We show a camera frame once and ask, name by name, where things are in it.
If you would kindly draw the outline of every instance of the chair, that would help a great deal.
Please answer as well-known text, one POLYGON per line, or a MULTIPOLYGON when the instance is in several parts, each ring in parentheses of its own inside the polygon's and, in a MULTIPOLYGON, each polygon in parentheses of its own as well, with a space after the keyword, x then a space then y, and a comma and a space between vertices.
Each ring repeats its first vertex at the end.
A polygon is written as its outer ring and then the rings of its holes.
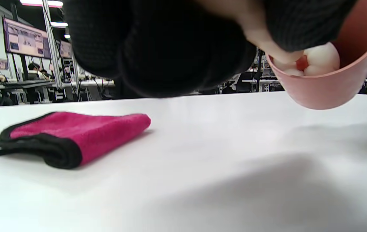
POLYGON ((28 80, 40 80, 39 73, 35 70, 29 70, 28 71, 28 80))

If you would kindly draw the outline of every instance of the ceiling light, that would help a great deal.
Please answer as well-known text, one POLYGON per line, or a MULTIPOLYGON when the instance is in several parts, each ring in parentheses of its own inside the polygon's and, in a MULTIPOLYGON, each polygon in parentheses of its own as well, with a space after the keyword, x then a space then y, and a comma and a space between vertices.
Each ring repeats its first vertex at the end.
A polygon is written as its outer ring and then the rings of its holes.
MULTIPOLYGON (((20 0, 22 5, 25 6, 43 6, 42 0, 20 0)), ((61 1, 48 1, 47 4, 49 7, 61 8, 63 6, 63 2, 61 1)))
POLYGON ((50 24, 52 25, 52 27, 60 27, 60 28, 67 27, 67 23, 63 22, 51 22, 50 24))

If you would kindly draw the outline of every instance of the black knit sweater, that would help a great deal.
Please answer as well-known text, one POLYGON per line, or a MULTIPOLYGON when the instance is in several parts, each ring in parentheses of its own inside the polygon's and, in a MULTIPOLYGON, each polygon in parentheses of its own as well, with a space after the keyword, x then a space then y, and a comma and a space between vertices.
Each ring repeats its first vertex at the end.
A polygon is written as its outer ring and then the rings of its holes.
MULTIPOLYGON (((268 29, 286 51, 337 37, 356 0, 264 0, 268 29)), ((64 0, 74 54, 85 70, 138 94, 173 97, 217 85, 256 56, 232 21, 191 0, 64 0)))

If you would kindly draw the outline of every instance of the ceiling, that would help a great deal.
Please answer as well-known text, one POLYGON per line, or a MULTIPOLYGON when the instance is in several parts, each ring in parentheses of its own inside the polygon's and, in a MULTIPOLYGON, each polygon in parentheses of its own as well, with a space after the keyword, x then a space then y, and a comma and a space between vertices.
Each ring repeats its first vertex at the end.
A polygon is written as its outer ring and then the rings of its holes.
MULTIPOLYGON (((11 12, 11 4, 17 6, 17 15, 42 31, 46 30, 43 10, 39 6, 23 6, 19 0, 0 0, 0 5, 11 12)), ((49 8, 52 22, 64 22, 62 8, 49 8)), ((53 28, 57 40, 65 40, 64 28, 53 28)))

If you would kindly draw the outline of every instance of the white ball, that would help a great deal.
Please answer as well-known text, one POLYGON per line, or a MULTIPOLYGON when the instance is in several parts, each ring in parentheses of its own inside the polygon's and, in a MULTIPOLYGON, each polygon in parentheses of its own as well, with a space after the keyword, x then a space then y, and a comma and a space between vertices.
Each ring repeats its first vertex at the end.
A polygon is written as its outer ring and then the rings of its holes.
POLYGON ((282 71, 285 71, 287 69, 296 69, 297 64, 295 62, 293 63, 282 63, 279 60, 273 59, 274 65, 279 68, 282 71))
POLYGON ((306 49, 308 64, 323 68, 340 69, 340 55, 332 43, 306 49))
POLYGON ((297 76, 303 76, 304 72, 300 71, 298 69, 287 69, 284 71, 288 75, 297 75, 297 76))
POLYGON ((310 65, 304 70, 304 74, 306 76, 311 75, 324 75, 330 72, 334 72, 335 70, 332 67, 318 67, 315 65, 310 65))

